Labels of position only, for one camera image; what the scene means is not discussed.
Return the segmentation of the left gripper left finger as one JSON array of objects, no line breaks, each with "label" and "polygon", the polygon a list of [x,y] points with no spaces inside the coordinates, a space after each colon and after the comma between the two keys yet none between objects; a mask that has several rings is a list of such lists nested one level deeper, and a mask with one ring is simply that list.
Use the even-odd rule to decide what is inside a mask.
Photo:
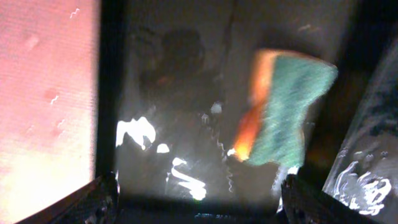
[{"label": "left gripper left finger", "polygon": [[118,215],[119,183],[109,172],[17,224],[105,224]]}]

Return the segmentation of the green and yellow sponge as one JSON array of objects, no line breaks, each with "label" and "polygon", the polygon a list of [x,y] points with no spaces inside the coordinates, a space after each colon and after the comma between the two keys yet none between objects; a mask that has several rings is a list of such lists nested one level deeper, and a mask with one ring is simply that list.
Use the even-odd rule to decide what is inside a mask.
[{"label": "green and yellow sponge", "polygon": [[301,167],[303,124],[309,107],[338,75],[335,65],[291,50],[261,49],[254,56],[249,96],[233,144],[233,156],[249,166]]}]

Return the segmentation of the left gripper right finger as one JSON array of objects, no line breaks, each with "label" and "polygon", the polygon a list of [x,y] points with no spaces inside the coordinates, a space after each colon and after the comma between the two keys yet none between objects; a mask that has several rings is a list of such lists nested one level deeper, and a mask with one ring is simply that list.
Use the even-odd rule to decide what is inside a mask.
[{"label": "left gripper right finger", "polygon": [[289,223],[378,224],[321,190],[289,174],[281,185],[283,210]]}]

